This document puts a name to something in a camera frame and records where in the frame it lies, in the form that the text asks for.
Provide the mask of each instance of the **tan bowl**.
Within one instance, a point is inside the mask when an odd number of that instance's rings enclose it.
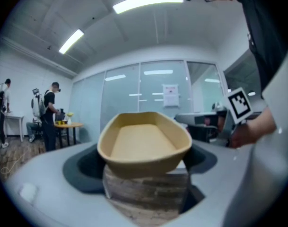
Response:
[[[187,130],[161,113],[122,113],[105,126],[97,150],[113,173],[128,179],[176,169],[191,144]]]

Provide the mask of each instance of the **white table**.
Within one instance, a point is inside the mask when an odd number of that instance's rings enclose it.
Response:
[[[5,133],[5,137],[7,138],[7,119],[15,119],[15,120],[19,120],[19,130],[20,130],[20,138],[21,138],[21,142],[23,142],[23,138],[24,138],[24,133],[23,133],[23,118],[24,115],[21,114],[12,114],[12,113],[7,113],[5,115],[5,121],[4,121],[4,133]]]

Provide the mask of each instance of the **round table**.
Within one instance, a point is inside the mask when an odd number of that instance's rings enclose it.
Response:
[[[60,148],[63,148],[63,142],[62,142],[62,135],[61,135],[61,130],[66,129],[67,132],[67,144],[70,146],[69,142],[69,128],[72,128],[73,130],[73,143],[76,145],[77,140],[76,140],[76,128],[77,127],[82,127],[84,126],[83,123],[77,123],[73,122],[72,124],[54,124],[54,126],[59,130],[59,141],[60,141]]]

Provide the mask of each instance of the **black shirt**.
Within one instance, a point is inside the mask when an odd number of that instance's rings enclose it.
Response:
[[[288,50],[288,0],[238,0],[243,5],[262,91]]]
[[[54,93],[49,92],[46,94],[46,92],[45,92],[45,96],[44,96],[45,107],[47,107],[49,103],[54,104]],[[50,108],[47,108],[46,113],[41,117],[41,120],[47,121],[47,123],[53,124],[52,115],[53,115],[53,111],[51,111]]]

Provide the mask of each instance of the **white shirt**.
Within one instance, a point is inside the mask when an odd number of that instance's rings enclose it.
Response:
[[[10,90],[8,88],[8,86],[5,83],[0,84],[0,92],[4,92],[4,96],[5,96],[5,105],[6,103],[9,104],[9,98],[10,98]]]

